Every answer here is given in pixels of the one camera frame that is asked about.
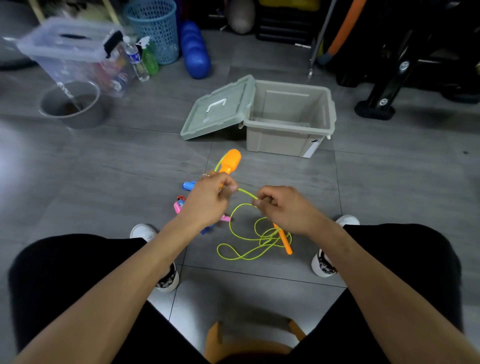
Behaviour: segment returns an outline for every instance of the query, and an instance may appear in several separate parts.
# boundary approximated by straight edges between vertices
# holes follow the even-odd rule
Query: gray bucket
[[[55,85],[40,98],[38,106],[40,113],[49,118],[61,120],[72,129],[87,129],[100,125],[106,113],[99,101],[98,85],[83,81],[68,82],[64,85],[81,105],[82,110],[78,111],[62,89]]]

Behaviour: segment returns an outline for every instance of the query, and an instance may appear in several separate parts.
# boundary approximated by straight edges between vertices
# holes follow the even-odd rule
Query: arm
[[[236,189],[225,173],[197,182],[182,212],[155,239],[56,318],[13,363],[111,363],[162,273],[201,229],[220,220]]]
[[[253,204],[271,220],[325,252],[392,364],[480,363],[460,331],[294,188],[266,186],[258,197]]]

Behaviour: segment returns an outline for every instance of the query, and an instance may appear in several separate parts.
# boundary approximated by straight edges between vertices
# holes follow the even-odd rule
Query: orange stool
[[[288,319],[290,332],[300,342],[306,336],[301,328],[292,319]],[[246,340],[223,342],[222,325],[215,322],[207,334],[205,344],[205,359],[216,364],[227,356],[241,353],[275,353],[287,355],[293,348],[275,341],[268,340]]]

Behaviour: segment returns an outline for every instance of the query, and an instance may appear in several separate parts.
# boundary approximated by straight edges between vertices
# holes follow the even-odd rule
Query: green spray bottle
[[[144,62],[148,74],[154,75],[158,72],[158,62],[156,61],[155,53],[151,50],[149,43],[150,37],[144,36],[138,41],[137,45],[142,47],[142,61]]]

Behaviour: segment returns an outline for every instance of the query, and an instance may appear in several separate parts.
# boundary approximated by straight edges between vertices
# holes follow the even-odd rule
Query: black pants
[[[462,329],[460,262],[444,236],[415,224],[346,225],[345,229],[371,255]],[[143,239],[109,240],[75,234],[43,239],[25,248],[9,271],[18,350],[144,244]],[[146,302],[114,363],[158,361],[166,342],[174,342],[170,347],[175,348],[176,358],[189,359],[191,363],[206,362]],[[388,362],[355,300],[345,290],[285,361],[307,363],[319,358],[353,363],[362,357],[373,363]]]

